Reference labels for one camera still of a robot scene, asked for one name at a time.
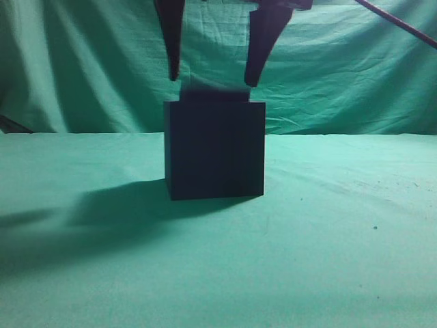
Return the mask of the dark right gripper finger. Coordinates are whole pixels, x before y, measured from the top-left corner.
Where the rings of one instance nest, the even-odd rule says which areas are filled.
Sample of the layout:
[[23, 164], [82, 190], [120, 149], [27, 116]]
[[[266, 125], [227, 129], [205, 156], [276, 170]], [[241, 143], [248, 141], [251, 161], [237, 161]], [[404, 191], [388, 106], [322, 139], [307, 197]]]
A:
[[169, 79], [176, 81], [180, 73], [180, 48], [185, 0], [155, 0], [154, 7], [165, 43]]

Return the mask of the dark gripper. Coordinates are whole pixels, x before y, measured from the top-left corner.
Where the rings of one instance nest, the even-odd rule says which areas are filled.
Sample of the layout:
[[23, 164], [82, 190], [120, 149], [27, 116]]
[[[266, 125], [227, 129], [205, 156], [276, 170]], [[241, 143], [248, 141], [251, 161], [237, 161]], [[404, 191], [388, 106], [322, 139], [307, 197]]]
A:
[[268, 57], [294, 9], [310, 10], [313, 0], [259, 1], [258, 8], [249, 13], [249, 48], [244, 82], [258, 85]]

